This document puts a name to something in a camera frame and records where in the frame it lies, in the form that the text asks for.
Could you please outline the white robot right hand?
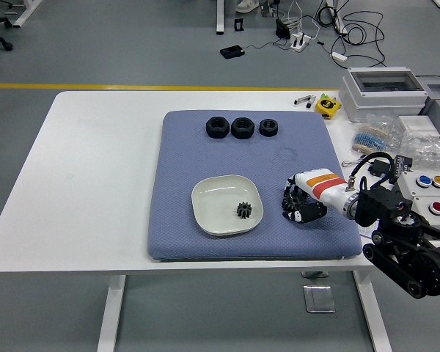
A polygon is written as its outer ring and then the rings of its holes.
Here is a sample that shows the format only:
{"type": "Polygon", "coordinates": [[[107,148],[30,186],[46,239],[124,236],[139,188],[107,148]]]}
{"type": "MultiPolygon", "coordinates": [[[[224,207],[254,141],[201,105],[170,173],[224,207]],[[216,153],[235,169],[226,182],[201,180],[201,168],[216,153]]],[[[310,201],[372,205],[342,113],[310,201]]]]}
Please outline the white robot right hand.
{"type": "Polygon", "coordinates": [[[359,195],[348,182],[328,169],[297,173],[287,179],[282,215],[297,223],[318,220],[335,208],[347,219],[355,219],[359,195]]]}

